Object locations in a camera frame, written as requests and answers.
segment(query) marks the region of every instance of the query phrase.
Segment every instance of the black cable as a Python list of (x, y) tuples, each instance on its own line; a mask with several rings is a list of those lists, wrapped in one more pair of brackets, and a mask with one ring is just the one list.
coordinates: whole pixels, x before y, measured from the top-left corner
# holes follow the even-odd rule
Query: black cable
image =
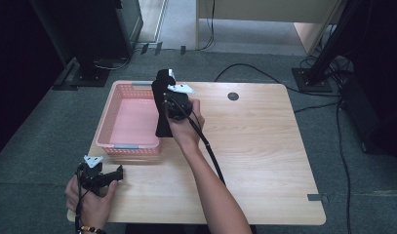
[(308, 106), (308, 107), (305, 107), (305, 108), (302, 108), (302, 109), (295, 110), (295, 114), (296, 113), (300, 113), (301, 111), (308, 110), (308, 109), (319, 109), (319, 108), (323, 108), (323, 107), (330, 106), (330, 105), (335, 105), (335, 104), (338, 104), (338, 101), (331, 102), (331, 103), (328, 103), (328, 104)]
[(192, 126), (192, 128), (195, 130), (195, 132), (198, 134), (198, 136), (199, 136), (199, 137), (202, 139), (202, 141), (204, 142), (205, 147), (207, 148), (207, 151), (208, 151), (208, 153), (210, 154), (211, 160), (213, 161), (214, 167), (216, 168), (216, 171), (217, 171), (217, 174), (218, 174), (219, 179), (222, 181), (222, 183), (223, 183), (224, 185), (226, 185), (226, 184), (225, 184), (225, 180), (224, 180), (223, 175), (222, 175), (222, 171), (221, 171), (221, 169), (220, 169), (220, 167), (219, 167), (219, 164), (218, 164), (216, 155), (214, 155), (213, 149), (211, 148), (211, 145), (210, 145), (210, 143), (208, 142), (207, 138), (206, 138), (206, 137), (204, 136), (204, 134), (202, 133), (201, 128), (199, 128), (199, 127), (195, 124), (195, 122), (188, 116), (188, 114), (186, 114), (186, 112), (182, 109), (182, 107), (181, 107), (173, 98), (171, 98), (171, 101), (173, 101), (174, 104), (177, 106), (177, 108), (178, 108), (180, 111), (182, 111), (183, 115), (185, 115), (185, 117), (188, 119), (189, 124)]
[(116, 67), (107, 67), (107, 66), (99, 66), (99, 65), (96, 65), (96, 64), (95, 64), (95, 67), (101, 68), (101, 69), (106, 69), (106, 70), (118, 70), (118, 69), (124, 67), (126, 64), (128, 64), (128, 62), (129, 62), (129, 59), (127, 58), (127, 59), (125, 60), (125, 62), (124, 62), (122, 65), (120, 65), (120, 66), (116, 66)]
[(80, 164), (79, 167), (77, 167), (76, 170), (76, 175), (77, 175), (77, 187), (78, 187), (78, 194), (79, 194), (79, 200), (76, 205), (76, 217), (74, 218), (74, 229), (76, 230), (76, 234), (80, 233), (80, 216), (82, 214), (82, 184), (80, 183), (80, 171), (82, 170), (83, 165)]
[(216, 43), (215, 38), (214, 38), (214, 36), (215, 36), (214, 35), (214, 14), (215, 14), (215, 11), (216, 11), (216, 0), (213, 0), (213, 10), (212, 10), (212, 15), (211, 15), (211, 26), (210, 26), (210, 24), (208, 22), (208, 19), (207, 19), (207, 25), (210, 27), (211, 37), (210, 37), (210, 40), (207, 42), (207, 45), (205, 45), (201, 49), (198, 49), (197, 51), (207, 50), (208, 48), (211, 47), (211, 45), (213, 45), (213, 43), (214, 44)]
[(299, 66), (300, 68), (304, 68), (304, 67), (302, 67), (302, 64), (305, 62), (305, 63), (309, 66), (308, 68), (310, 68), (310, 67), (312, 67), (312, 66), (314, 65), (314, 63), (313, 63), (313, 64), (309, 63), (310, 60), (316, 61), (316, 60), (317, 60), (317, 57), (315, 57), (315, 56), (307, 56), (305, 59), (303, 59), (303, 60), (298, 64), (298, 66)]
[(339, 95), (320, 95), (320, 94), (311, 94), (311, 93), (306, 93), (306, 92), (298, 91), (298, 90), (296, 90), (296, 89), (293, 89), (293, 88), (291, 88), (291, 87), (288, 87), (288, 86), (284, 85), (283, 83), (281, 83), (280, 81), (278, 81), (278, 80), (277, 80), (276, 78), (274, 78), (273, 76), (271, 76), (271, 75), (269, 75), (269, 74), (267, 74), (267, 73), (261, 71), (260, 69), (256, 68), (255, 66), (252, 66), (252, 65), (249, 65), (249, 64), (246, 64), (246, 63), (234, 63), (234, 64), (232, 64), (232, 65), (229, 65), (228, 67), (226, 67), (226, 68), (217, 76), (217, 78), (214, 80), (214, 82), (217, 82), (218, 79), (219, 79), (219, 77), (220, 77), (226, 70), (228, 70), (229, 68), (231, 68), (231, 67), (233, 67), (233, 66), (239, 66), (239, 65), (242, 65), (242, 66), (249, 66), (250, 68), (252, 68), (252, 69), (258, 71), (259, 73), (261, 73), (261, 74), (263, 74), (263, 75), (269, 77), (270, 79), (272, 79), (272, 80), (275, 81), (276, 83), (283, 85), (284, 87), (286, 87), (286, 89), (288, 89), (288, 90), (290, 90), (290, 91), (293, 91), (293, 92), (296, 92), (296, 93), (299, 93), (299, 94), (302, 94), (302, 95), (319, 96), (319, 97), (339, 97)]
[(338, 111), (341, 107), (341, 100), (337, 104), (336, 109), (336, 120), (337, 120), (337, 132), (338, 132), (338, 149), (340, 151), (341, 161), (343, 162), (344, 171), (346, 173), (346, 180), (347, 180), (347, 195), (346, 195), (346, 224), (347, 224), (347, 233), (351, 233), (350, 229), (350, 174), (349, 169), (347, 167), (346, 159), (344, 158), (343, 147), (341, 144), (341, 130), (340, 130), (340, 123), (338, 119)]
[(191, 111), (192, 112), (192, 114), (194, 114), (194, 116), (195, 116), (195, 119), (197, 120), (197, 122), (198, 122), (198, 127), (199, 127), (199, 130), (201, 130), (202, 131), (202, 127), (201, 127), (201, 124), (199, 123), (199, 121), (198, 121), (198, 117), (197, 117), (197, 115), (195, 114), (195, 112), (194, 111)]

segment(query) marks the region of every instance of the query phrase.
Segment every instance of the floor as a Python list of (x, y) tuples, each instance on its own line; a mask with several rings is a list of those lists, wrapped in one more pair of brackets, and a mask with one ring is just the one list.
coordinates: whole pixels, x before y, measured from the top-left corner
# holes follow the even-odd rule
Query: floor
[[(195, 0), (139, 0), (144, 21), (139, 43), (162, 42), (163, 49), (195, 50)], [(199, 48), (211, 37), (211, 20), (199, 21)], [(209, 52), (305, 56), (292, 22), (214, 19)]]

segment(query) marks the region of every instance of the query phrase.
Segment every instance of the pink plastic basket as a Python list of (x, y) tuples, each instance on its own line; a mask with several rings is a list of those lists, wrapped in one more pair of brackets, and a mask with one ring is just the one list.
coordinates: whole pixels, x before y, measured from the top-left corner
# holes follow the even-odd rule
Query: pink plastic basket
[(103, 110), (96, 144), (109, 155), (157, 156), (160, 138), (150, 82), (116, 81)]

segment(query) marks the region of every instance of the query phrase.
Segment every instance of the gray carpet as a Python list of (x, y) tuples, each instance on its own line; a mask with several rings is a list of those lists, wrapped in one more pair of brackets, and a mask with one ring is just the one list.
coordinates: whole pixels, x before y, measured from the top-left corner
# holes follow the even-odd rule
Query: gray carpet
[[(63, 190), (88, 152), (111, 84), (116, 80), (153, 80), (172, 68), (179, 81), (214, 81), (228, 66), (253, 65), (296, 88), (291, 68), (303, 57), (162, 51), (135, 54), (110, 73), (106, 87), (49, 91), (0, 154), (0, 233), (72, 233)], [(227, 70), (220, 82), (274, 83), (250, 67)], [(335, 97), (311, 97), (289, 91), (294, 110), (329, 103)], [(321, 226), (259, 225), (258, 233), (347, 233), (346, 175), (339, 155), (336, 107), (296, 114), (312, 172), (324, 203)], [(351, 176), (351, 230), (397, 233), (397, 159), (368, 155), (344, 110), (340, 111), (344, 156)], [(185, 227), (193, 232), (191, 226)], [(124, 233), (125, 224), (109, 223), (108, 233)]]

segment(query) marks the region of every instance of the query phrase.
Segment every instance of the person's arm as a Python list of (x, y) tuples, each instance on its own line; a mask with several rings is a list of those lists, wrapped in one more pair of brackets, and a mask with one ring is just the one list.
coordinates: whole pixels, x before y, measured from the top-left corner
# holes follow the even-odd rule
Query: person's arm
[[(204, 126), (200, 101), (191, 99), (191, 119)], [(198, 147), (199, 137), (187, 119), (168, 119), (174, 139), (188, 162), (195, 178), (205, 219), (211, 233), (251, 233), (250, 225), (234, 197), (219, 180)]]
[[(118, 182), (113, 180), (107, 189), (107, 193), (104, 197), (99, 197), (95, 193), (89, 191), (86, 193), (86, 189), (82, 188), (82, 213), (81, 221), (85, 226), (91, 226), (99, 229), (103, 229), (109, 218), (111, 203), (113, 196), (116, 191)], [(79, 202), (79, 190), (77, 176), (75, 175), (67, 184), (64, 194), (67, 197), (66, 206), (76, 212), (76, 206)]]

